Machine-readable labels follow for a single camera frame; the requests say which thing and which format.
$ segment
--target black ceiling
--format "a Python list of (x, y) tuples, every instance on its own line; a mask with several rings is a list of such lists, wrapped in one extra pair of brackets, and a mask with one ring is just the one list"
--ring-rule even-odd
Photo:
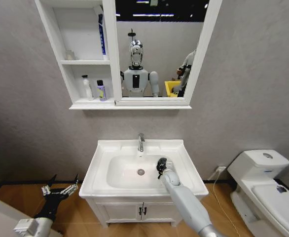
[[(145, 0), (115, 0), (117, 21), (204, 22), (207, 11), (205, 5), (209, 2), (209, 0), (158, 0), (158, 6), (150, 6), (150, 3), (137, 3), (138, 1)], [(133, 14), (173, 14), (174, 16), (136, 17)]]

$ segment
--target purple bottle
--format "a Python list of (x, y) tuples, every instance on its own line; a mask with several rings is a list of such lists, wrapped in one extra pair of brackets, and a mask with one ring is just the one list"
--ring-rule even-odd
[(100, 93), (100, 101), (106, 101), (105, 86), (103, 80), (97, 80), (97, 91)]

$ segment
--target toilet tank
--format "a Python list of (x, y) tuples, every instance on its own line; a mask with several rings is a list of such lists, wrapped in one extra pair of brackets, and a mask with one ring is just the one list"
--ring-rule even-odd
[(239, 154), (229, 165), (228, 171), (235, 180), (274, 178), (289, 160), (274, 150), (253, 150)]

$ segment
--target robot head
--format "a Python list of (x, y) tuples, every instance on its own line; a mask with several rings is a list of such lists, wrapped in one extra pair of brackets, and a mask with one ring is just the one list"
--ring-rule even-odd
[(144, 53), (143, 44), (140, 40), (135, 39), (131, 41), (129, 52), (132, 66), (139, 67)]

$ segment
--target toilet lid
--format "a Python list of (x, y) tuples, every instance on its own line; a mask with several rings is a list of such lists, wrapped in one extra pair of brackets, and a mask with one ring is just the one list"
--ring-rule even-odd
[(252, 188), (253, 193), (289, 232), (289, 190), (281, 185), (259, 185)]

